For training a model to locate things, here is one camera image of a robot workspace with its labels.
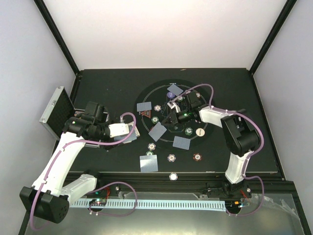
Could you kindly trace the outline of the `purple round blind button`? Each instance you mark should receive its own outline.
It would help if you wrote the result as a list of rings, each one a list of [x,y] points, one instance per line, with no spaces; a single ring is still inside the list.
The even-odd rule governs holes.
[[[169,99],[173,99],[173,98],[175,98],[175,95],[174,95],[172,92],[168,92],[168,93],[167,93],[167,97],[168,97]]]

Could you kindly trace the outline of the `dealt blue card top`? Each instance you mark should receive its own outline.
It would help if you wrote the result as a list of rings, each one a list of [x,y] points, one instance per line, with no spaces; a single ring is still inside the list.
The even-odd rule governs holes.
[[[175,84],[172,84],[171,86],[169,86],[167,90],[175,96],[179,96],[180,94],[183,93],[183,90]]]

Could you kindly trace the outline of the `dealt blue card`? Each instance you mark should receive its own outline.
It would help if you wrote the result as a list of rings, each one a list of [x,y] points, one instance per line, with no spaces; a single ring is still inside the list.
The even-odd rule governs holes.
[[[145,155],[139,157],[140,172],[158,172],[157,155]]]
[[[152,109],[152,103],[151,102],[142,102],[136,104],[136,110],[138,112],[147,111]]]
[[[188,138],[175,136],[174,141],[173,141],[173,147],[179,148],[179,149],[184,149],[184,150],[189,150],[190,142],[191,142],[191,140]]]
[[[158,122],[148,134],[154,141],[158,141],[166,131],[167,128]]]
[[[175,84],[172,84],[171,86],[169,86],[167,90],[175,96],[179,96],[180,94],[183,93],[183,90]]]

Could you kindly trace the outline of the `blue playing card deck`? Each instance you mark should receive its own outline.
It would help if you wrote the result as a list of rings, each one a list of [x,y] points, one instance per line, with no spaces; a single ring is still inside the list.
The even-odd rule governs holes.
[[[133,125],[134,125],[133,122],[128,123],[129,131],[132,130]],[[139,136],[140,136],[139,130],[135,126],[135,129],[132,132],[132,134],[127,139],[125,139],[122,143],[123,144],[131,143],[132,141],[135,141]],[[126,135],[116,136],[116,137],[113,138],[113,140],[114,141],[120,141],[120,140],[124,139],[125,137],[126,137]]]

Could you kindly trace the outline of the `white round blind button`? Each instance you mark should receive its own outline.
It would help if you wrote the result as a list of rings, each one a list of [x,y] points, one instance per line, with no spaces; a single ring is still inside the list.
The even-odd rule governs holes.
[[[202,128],[198,128],[198,129],[196,130],[196,135],[197,135],[198,137],[203,137],[203,136],[205,135],[205,130],[202,129]]]

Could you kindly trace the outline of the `green poker chip stack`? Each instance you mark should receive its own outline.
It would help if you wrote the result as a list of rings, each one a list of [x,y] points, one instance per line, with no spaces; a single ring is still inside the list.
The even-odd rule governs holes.
[[[154,154],[153,151],[147,151],[147,152],[146,152],[146,155],[147,155],[147,156],[150,156],[150,155],[153,155],[153,154]]]

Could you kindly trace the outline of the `red triangular dealer button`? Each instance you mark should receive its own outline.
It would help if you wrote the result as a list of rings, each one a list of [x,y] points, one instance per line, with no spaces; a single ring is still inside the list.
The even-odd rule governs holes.
[[[140,114],[144,117],[151,118],[151,110],[141,111]]]

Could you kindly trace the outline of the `red poker chip stack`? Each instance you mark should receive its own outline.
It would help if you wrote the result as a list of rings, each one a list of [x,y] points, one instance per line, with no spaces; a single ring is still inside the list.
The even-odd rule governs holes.
[[[196,161],[196,162],[201,161],[201,160],[202,160],[201,154],[195,153],[195,154],[193,155],[193,160]]]

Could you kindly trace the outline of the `blue poker chip stack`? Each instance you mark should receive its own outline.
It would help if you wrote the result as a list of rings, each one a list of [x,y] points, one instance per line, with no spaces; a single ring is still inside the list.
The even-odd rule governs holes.
[[[172,163],[176,160],[176,156],[174,154],[170,154],[168,155],[167,160]]]

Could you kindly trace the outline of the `white chip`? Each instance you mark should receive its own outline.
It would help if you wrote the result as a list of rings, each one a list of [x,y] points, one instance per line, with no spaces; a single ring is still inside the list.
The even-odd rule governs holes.
[[[171,180],[171,181],[175,181],[175,180],[177,180],[178,179],[178,175],[176,174],[176,173],[170,173],[169,174],[169,179]]]

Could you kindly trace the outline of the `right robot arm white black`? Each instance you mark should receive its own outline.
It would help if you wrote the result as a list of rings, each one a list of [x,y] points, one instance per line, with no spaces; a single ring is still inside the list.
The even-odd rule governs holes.
[[[228,111],[201,103],[195,91],[187,90],[168,101],[170,114],[162,121],[164,126],[176,126],[191,120],[209,123],[222,128],[230,158],[225,171],[226,182],[222,190],[225,196],[234,197],[240,192],[246,179],[246,169],[251,156],[264,146],[260,128],[245,115],[245,110]]]

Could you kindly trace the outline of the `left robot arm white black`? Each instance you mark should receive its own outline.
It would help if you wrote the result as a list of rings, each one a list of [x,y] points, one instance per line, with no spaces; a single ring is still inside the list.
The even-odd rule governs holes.
[[[70,117],[64,125],[59,144],[47,166],[32,184],[23,187],[20,199],[34,217],[53,223],[60,223],[71,204],[91,192],[100,195],[105,190],[105,183],[95,176],[85,173],[77,180],[64,186],[64,182],[76,157],[86,144],[112,146],[120,144],[116,137],[129,134],[129,126],[123,121],[112,123],[105,106],[88,102],[85,110]]]

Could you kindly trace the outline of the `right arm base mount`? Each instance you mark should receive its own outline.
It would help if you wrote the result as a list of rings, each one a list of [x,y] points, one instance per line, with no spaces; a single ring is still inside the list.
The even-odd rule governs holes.
[[[251,193],[245,181],[231,184],[228,181],[210,181],[203,194],[208,198],[219,198],[225,202],[225,208],[229,213],[237,215],[243,207],[250,206]]]

